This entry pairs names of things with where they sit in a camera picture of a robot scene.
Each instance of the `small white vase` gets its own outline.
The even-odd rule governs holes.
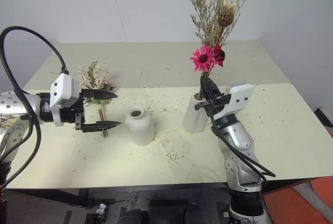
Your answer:
[[[198,111],[194,109],[197,103],[203,102],[204,100],[197,100],[195,94],[191,96],[188,103],[187,110],[183,119],[183,126],[190,133],[202,132],[207,123],[207,114],[204,108],[200,108]]]
[[[150,144],[154,138],[154,128],[149,111],[137,104],[129,107],[124,121],[132,140],[137,145]]]

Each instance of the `table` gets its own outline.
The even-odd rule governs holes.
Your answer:
[[[258,42],[239,42],[239,45],[236,45],[237,43],[235,42],[234,47],[242,47],[238,49],[239,54],[235,55],[238,61],[237,58],[234,60],[230,58],[229,66],[231,70],[238,72],[231,74],[224,81],[236,82],[237,76],[240,77],[243,71],[242,78],[246,82],[260,84],[255,88],[248,107],[238,114],[238,118],[255,140],[255,153],[260,163],[277,175],[276,178],[269,179],[278,182],[291,179],[299,181],[302,178],[333,175],[333,169],[330,166],[333,163],[331,156],[333,142],[327,131]],[[133,49],[140,50],[141,45],[134,44]],[[72,67],[78,60],[86,60],[85,63],[87,63],[91,60],[91,54],[100,46],[104,46],[101,50],[107,50],[99,52],[101,57],[99,60],[103,61],[107,57],[106,52],[111,50],[109,47],[118,45],[74,44],[72,48],[68,45],[60,45],[59,50],[65,53],[65,57],[71,56],[66,61],[67,65]],[[118,48],[130,49],[126,46],[131,47],[132,44],[119,44]],[[194,44],[183,43],[181,46],[175,43],[162,43],[157,44],[157,47],[162,54],[168,51],[180,51],[180,47],[190,52]],[[147,52],[144,57],[138,56],[137,60],[151,61],[155,58],[155,51]],[[262,55],[257,54],[256,59],[244,61],[247,66],[240,66],[240,56],[251,51]],[[35,87],[39,89],[38,91],[47,89],[47,85],[54,80],[52,74],[48,75],[48,73],[56,71],[55,67],[59,66],[56,62],[55,57],[51,56],[25,88]],[[112,64],[112,67],[115,68],[122,62],[118,60]],[[265,63],[267,67],[260,66],[262,63]],[[151,80],[150,86],[155,84],[172,86],[170,83],[178,81],[174,78],[178,72],[178,66],[172,62],[167,65],[166,72],[173,71],[172,74],[174,74],[174,76],[165,75],[167,79],[164,79],[162,75],[151,76],[154,70],[147,70],[150,72],[150,75],[147,75]],[[248,68],[252,66],[255,72],[247,73],[251,70]],[[223,72],[217,71],[214,76],[218,77],[219,74],[222,76]],[[144,78],[140,78],[140,69],[136,75],[132,75],[138,77],[137,80],[130,76],[131,71],[123,73],[124,78],[118,77],[119,84],[128,87],[143,87],[145,84]],[[184,85],[186,79],[187,76],[184,75],[179,83]],[[189,84],[193,81],[195,81],[194,78],[186,80]],[[134,190],[188,186],[189,184],[220,187],[226,181],[223,156],[219,150],[217,138],[209,130],[209,125],[198,134],[187,133],[181,125],[189,96],[196,91],[198,87],[121,87],[116,91],[118,99],[112,100],[106,107],[108,120],[123,121],[125,109],[133,103],[139,103],[151,111],[156,138],[146,147],[139,147],[132,143],[123,125],[110,130],[110,137],[105,139],[100,133],[84,134],[75,131],[70,124],[65,124],[64,127],[55,127],[52,123],[43,124],[41,126],[42,144],[37,156],[8,188],[114,187]],[[96,121],[96,106],[89,106],[86,110],[87,120]],[[24,144],[12,163],[12,171],[25,161],[33,146],[32,139]]]
[[[197,42],[79,43],[60,44],[57,49],[73,78],[79,79],[79,65],[98,60],[107,63],[110,80],[119,88],[156,88],[199,86],[200,74],[190,60],[198,47]],[[259,41],[229,41],[223,49],[224,67],[211,74],[218,85],[290,82]],[[25,89],[49,90],[59,72],[58,58],[51,54]]]

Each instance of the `flower stem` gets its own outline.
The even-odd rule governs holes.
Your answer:
[[[102,109],[102,105],[99,104],[98,105],[98,113],[99,113],[99,117],[101,121],[104,121],[104,115],[103,115],[103,109]],[[108,131],[106,129],[103,130],[103,137],[108,137]]]
[[[205,78],[208,78],[209,76],[209,73],[210,73],[210,70],[208,72],[205,72],[205,71],[202,71],[202,74],[201,76],[205,77]],[[203,94],[203,90],[201,88],[201,85],[200,85],[200,90],[199,90],[199,100],[204,100],[204,94]]]
[[[207,74],[207,78],[209,77],[211,71],[212,71],[212,69],[210,68],[208,71],[208,74]]]
[[[222,33],[223,33],[223,30],[224,30],[224,28],[221,28],[221,31],[220,31],[219,37],[217,38],[217,41],[216,41],[216,45],[215,45],[215,49],[214,49],[214,50],[216,50],[217,45],[218,45],[219,42],[220,42],[220,38],[221,38],[221,35],[222,35]]]

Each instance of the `small dried flower bunch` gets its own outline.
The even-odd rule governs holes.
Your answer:
[[[107,81],[109,72],[104,70],[105,66],[105,63],[93,61],[88,66],[88,70],[86,70],[85,67],[79,67],[78,72],[81,77],[81,88],[112,91],[115,87]],[[107,100],[91,99],[89,102],[105,104],[107,103]]]
[[[195,14],[191,14],[192,22],[197,28],[196,35],[202,47],[193,53],[191,60],[195,71],[201,71],[208,77],[215,65],[223,66],[225,53],[222,46],[234,28],[246,0],[190,0]]]

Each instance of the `floor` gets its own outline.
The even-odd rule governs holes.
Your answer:
[[[226,188],[138,192],[112,192],[103,188],[90,189],[89,196],[94,199],[115,199],[116,202],[108,206],[103,222],[106,224],[117,223],[122,208],[127,211],[136,208],[148,211],[150,224],[183,223],[185,206],[149,206],[150,200],[167,199],[188,199],[189,203],[200,205],[209,223],[228,222],[222,217],[222,211],[230,203]],[[8,224],[83,224],[86,214],[94,213],[97,209],[83,209],[12,192],[6,192],[6,197],[9,201]]]
[[[333,176],[264,196],[275,224],[333,223]]]

